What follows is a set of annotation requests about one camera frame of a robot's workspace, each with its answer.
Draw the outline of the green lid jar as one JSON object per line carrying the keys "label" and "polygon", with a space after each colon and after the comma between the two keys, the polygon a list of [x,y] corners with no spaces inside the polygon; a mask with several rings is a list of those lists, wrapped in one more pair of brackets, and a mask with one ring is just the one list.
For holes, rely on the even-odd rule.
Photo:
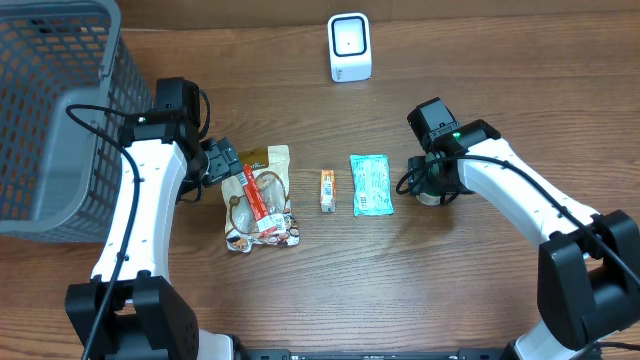
{"label": "green lid jar", "polygon": [[419,193],[416,196],[417,200],[426,206],[439,206],[441,204],[440,195],[431,195],[428,193]]}

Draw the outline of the white brown snack bag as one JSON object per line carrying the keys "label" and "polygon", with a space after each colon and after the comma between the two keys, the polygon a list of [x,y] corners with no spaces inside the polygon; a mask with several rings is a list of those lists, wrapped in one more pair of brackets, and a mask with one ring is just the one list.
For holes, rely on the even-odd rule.
{"label": "white brown snack bag", "polygon": [[255,246],[296,246],[300,230],[292,214],[290,198],[290,153],[286,145],[247,150],[239,154],[243,165],[252,169],[260,193],[270,214],[279,214],[282,229],[267,239],[260,238],[254,215],[241,181],[243,172],[222,182],[226,205],[225,241],[229,250],[248,253]]}

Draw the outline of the teal wet wipes pack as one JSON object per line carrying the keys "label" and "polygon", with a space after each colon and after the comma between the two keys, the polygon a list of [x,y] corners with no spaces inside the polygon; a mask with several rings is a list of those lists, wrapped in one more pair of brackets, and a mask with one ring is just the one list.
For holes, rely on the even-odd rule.
{"label": "teal wet wipes pack", "polygon": [[384,154],[350,156],[354,181],[354,216],[392,215],[391,177]]}

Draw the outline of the red white snack bar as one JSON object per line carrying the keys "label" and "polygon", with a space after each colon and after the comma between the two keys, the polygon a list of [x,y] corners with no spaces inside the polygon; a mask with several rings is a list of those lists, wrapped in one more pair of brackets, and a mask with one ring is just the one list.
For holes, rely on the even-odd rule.
{"label": "red white snack bar", "polygon": [[260,238],[267,239],[274,236],[282,229],[281,216],[268,212],[249,165],[243,166],[243,176],[244,179],[241,181],[242,187],[254,215]]}

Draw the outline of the orange tissue pack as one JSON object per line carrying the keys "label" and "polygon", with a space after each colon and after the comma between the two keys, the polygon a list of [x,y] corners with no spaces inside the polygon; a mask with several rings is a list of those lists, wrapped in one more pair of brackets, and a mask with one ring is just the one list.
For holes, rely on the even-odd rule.
{"label": "orange tissue pack", "polygon": [[321,171],[320,207],[323,213],[336,211],[336,179],[333,170]]}

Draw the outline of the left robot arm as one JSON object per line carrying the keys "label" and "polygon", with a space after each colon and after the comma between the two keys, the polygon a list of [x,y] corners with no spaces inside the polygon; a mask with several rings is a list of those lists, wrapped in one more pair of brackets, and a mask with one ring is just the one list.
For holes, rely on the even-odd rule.
{"label": "left robot arm", "polygon": [[156,83],[153,108],[118,115],[117,137],[97,135],[122,159],[107,241],[90,280],[69,286],[65,311],[85,359],[240,359],[238,340],[200,328],[172,286],[169,243],[182,195],[240,174],[227,138],[208,137],[209,102],[182,77]]}

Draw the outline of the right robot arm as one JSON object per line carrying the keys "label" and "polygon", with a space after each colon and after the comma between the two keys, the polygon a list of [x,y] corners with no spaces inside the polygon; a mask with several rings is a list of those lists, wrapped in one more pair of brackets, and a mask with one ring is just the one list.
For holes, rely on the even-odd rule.
{"label": "right robot arm", "polygon": [[396,192],[428,206],[478,194],[537,251],[540,322],[491,359],[599,359],[608,336],[639,321],[639,226],[625,212],[601,214],[552,185],[483,120],[458,122],[440,98],[407,122],[424,153],[408,161]]}

